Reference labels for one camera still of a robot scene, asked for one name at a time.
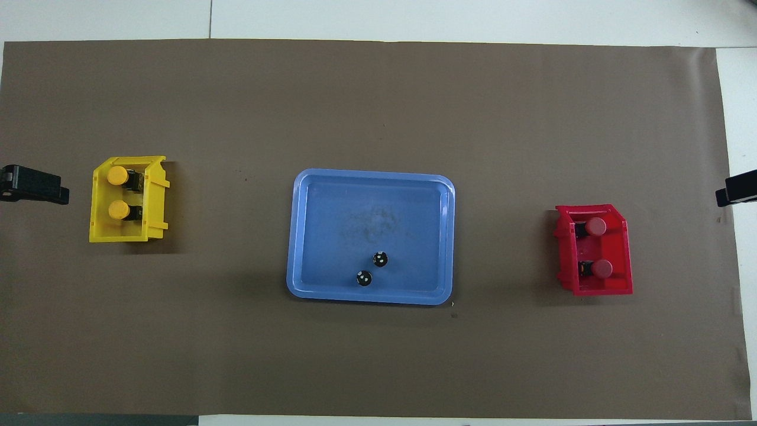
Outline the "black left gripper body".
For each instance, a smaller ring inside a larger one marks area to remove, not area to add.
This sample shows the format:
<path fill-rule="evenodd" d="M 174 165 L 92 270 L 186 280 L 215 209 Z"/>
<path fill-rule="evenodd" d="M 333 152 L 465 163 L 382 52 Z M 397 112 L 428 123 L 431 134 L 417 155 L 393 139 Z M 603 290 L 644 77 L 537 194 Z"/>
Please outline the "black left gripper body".
<path fill-rule="evenodd" d="M 9 164 L 2 167 L 1 200 L 61 203 L 62 182 L 59 175 L 18 164 Z"/>

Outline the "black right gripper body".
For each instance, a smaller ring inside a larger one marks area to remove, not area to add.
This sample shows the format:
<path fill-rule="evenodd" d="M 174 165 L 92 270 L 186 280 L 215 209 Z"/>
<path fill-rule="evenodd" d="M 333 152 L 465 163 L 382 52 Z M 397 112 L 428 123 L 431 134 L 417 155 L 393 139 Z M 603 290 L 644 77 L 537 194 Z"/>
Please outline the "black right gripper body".
<path fill-rule="evenodd" d="M 757 170 L 739 173 L 726 179 L 728 205 L 756 201 Z"/>

